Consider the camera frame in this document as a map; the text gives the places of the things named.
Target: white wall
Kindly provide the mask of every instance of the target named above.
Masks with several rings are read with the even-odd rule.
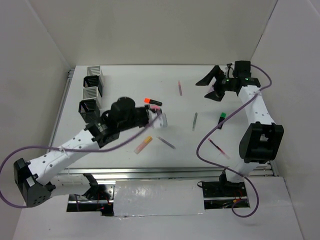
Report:
[[[252,58],[273,79],[263,96],[273,119],[284,127],[276,163],[306,240],[319,239],[320,234],[317,9],[320,2],[316,0],[279,0]]]
[[[72,65],[249,60],[276,0],[30,0]]]
[[[67,79],[67,66],[23,0],[0,1],[0,159],[33,144],[47,145]],[[39,151],[15,155],[0,176],[1,191],[22,204],[13,162]],[[2,240],[12,239],[20,210],[0,201]]]

